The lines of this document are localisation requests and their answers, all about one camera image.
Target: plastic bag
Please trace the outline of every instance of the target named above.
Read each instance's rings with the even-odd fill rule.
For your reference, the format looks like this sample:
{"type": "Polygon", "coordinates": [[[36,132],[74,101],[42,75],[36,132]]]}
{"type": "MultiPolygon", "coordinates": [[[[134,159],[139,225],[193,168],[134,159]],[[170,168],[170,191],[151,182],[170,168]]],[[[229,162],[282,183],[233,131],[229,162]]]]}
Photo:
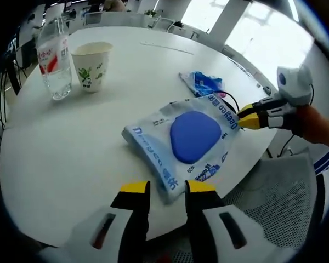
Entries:
{"type": "Polygon", "coordinates": [[[179,73],[179,77],[186,83],[196,97],[224,91],[224,82],[221,78],[206,76],[200,71],[179,73]]]}
{"type": "Polygon", "coordinates": [[[185,180],[205,181],[222,168],[228,150],[239,131],[238,116],[216,94],[172,102],[158,112],[128,125],[122,136],[151,168],[162,189],[164,201],[174,201],[184,192],[185,180]],[[172,150],[171,126],[178,116],[190,111],[202,112],[220,126],[218,141],[197,162],[179,161],[172,150]]]}

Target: clear plastic water bottle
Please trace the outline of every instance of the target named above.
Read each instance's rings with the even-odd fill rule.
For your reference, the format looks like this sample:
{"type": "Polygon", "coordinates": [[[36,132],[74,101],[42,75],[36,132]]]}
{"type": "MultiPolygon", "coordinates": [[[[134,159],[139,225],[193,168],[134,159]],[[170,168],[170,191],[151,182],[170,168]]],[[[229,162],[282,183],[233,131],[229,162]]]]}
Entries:
{"type": "Polygon", "coordinates": [[[67,38],[67,25],[59,15],[47,20],[37,40],[40,72],[54,100],[62,100],[71,91],[67,38]]]}

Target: paper cup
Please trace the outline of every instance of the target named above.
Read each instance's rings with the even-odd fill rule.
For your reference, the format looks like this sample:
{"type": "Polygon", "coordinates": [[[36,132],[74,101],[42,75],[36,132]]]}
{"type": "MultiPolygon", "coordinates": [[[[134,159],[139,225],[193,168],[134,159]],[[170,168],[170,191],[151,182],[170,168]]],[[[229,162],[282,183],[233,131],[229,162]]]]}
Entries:
{"type": "Polygon", "coordinates": [[[102,89],[112,47],[107,42],[93,42],[82,45],[71,53],[79,82],[86,92],[98,92],[102,89]]]}

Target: white round table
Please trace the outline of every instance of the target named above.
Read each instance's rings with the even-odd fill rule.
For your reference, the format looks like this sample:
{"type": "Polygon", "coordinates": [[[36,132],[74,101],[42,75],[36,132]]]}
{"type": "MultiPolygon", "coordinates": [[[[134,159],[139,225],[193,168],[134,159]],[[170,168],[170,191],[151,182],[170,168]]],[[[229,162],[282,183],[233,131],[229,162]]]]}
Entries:
{"type": "MultiPolygon", "coordinates": [[[[54,246],[62,245],[77,223],[110,205],[120,187],[132,181],[152,182],[148,239],[185,224],[184,195],[164,205],[155,178],[121,136],[124,126],[169,102],[193,97],[178,72],[221,77],[241,108],[266,97],[257,81],[223,54],[180,36],[95,27],[72,34],[69,48],[92,41],[114,45],[105,89],[83,93],[71,63],[73,91],[63,101],[53,101],[37,67],[18,95],[2,138],[0,177],[8,212],[21,232],[54,246]]],[[[221,197],[247,175],[275,133],[238,132],[224,165],[209,180],[221,197]]]]}

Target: window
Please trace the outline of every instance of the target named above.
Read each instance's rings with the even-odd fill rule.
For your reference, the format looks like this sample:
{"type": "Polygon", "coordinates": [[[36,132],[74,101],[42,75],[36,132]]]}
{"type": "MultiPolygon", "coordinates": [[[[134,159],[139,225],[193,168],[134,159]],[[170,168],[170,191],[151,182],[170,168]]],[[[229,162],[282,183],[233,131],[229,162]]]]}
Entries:
{"type": "Polygon", "coordinates": [[[156,7],[157,7],[159,1],[160,1],[160,0],[157,0],[157,1],[156,1],[155,7],[153,8],[153,10],[156,10],[156,7]]]}
{"type": "Polygon", "coordinates": [[[312,36],[293,20],[253,2],[225,44],[243,55],[277,88],[277,67],[299,67],[312,43],[312,36]]]}
{"type": "Polygon", "coordinates": [[[209,33],[229,0],[191,0],[185,11],[184,24],[209,33]]]}

